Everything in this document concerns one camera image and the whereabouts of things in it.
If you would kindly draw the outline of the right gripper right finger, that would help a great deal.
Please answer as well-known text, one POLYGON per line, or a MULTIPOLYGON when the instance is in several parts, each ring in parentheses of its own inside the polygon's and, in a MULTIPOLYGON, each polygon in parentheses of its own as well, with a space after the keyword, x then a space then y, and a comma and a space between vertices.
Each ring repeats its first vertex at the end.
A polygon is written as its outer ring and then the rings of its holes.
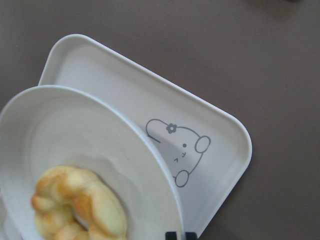
POLYGON ((185 229, 185 240, 197 240, 197 231, 194 227, 186 227, 185 229))

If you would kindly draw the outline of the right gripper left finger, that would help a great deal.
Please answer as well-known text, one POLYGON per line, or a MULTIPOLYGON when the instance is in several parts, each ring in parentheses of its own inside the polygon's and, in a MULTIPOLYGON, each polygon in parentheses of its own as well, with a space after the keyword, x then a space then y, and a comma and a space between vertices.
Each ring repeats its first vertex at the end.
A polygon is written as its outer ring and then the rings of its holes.
POLYGON ((165 233, 165 240, 177 240, 178 235, 176 231, 170 230, 165 233))

